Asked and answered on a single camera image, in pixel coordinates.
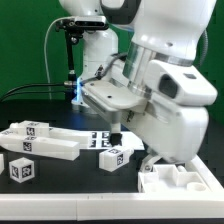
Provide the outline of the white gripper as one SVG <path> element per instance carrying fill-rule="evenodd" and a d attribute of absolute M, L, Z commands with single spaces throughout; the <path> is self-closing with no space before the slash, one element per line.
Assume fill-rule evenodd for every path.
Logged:
<path fill-rule="evenodd" d="M 141 172 L 150 172 L 160 157 L 178 164 L 196 156 L 208 125 L 204 107 L 180 106 L 157 93 L 147 100 L 103 80 L 86 83 L 81 92 L 84 102 L 111 124 L 112 146 L 121 144 L 123 125 L 158 154 L 142 160 Z"/>

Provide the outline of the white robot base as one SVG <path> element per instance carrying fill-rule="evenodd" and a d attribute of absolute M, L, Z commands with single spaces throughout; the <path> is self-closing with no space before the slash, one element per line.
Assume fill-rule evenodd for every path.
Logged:
<path fill-rule="evenodd" d="M 104 16 L 99 0 L 59 0 L 59 2 L 71 16 Z M 83 101 L 81 82 L 105 69 L 108 57 L 118 52 L 118 37 L 108 28 L 104 31 L 85 31 L 80 40 L 83 41 L 83 71 L 77 76 L 77 96 L 71 103 L 75 111 L 92 113 L 93 110 Z"/>

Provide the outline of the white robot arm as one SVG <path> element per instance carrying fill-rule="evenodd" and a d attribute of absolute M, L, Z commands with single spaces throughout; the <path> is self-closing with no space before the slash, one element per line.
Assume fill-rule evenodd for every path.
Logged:
<path fill-rule="evenodd" d="M 125 126 L 148 146 L 143 172 L 159 159 L 172 164 L 192 160 L 207 129 L 206 107 L 217 97 L 193 66 L 216 0 L 141 0 L 131 7 L 129 22 L 121 19 L 121 2 L 100 4 L 110 23 L 132 28 L 134 36 L 124 79 L 86 82 L 84 101 L 111 123 L 112 132 Z"/>

